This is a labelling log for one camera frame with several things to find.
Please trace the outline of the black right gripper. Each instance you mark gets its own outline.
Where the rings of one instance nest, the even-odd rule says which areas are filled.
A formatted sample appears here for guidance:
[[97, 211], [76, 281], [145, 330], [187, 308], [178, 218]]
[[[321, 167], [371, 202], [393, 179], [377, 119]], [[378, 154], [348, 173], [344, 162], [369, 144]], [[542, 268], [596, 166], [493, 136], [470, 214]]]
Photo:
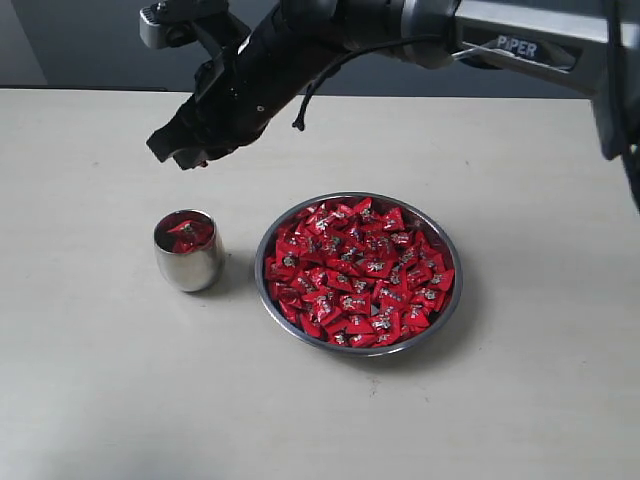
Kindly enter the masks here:
[[204, 168], [256, 141], [270, 120], [345, 52], [339, 1], [280, 1], [201, 98], [154, 131], [146, 145], [181, 170]]

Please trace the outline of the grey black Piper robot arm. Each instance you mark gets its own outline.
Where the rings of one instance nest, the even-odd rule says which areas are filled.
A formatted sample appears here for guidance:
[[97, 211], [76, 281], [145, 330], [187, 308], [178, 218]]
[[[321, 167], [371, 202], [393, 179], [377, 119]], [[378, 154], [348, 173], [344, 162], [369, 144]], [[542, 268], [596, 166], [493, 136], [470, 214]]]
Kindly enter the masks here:
[[455, 62], [574, 90], [601, 151], [639, 189], [639, 5], [635, 1], [280, 1], [250, 28], [226, 1], [159, 1], [140, 12], [151, 49], [202, 45], [194, 92], [148, 139], [190, 170], [255, 142], [294, 97], [378, 53], [427, 69]]

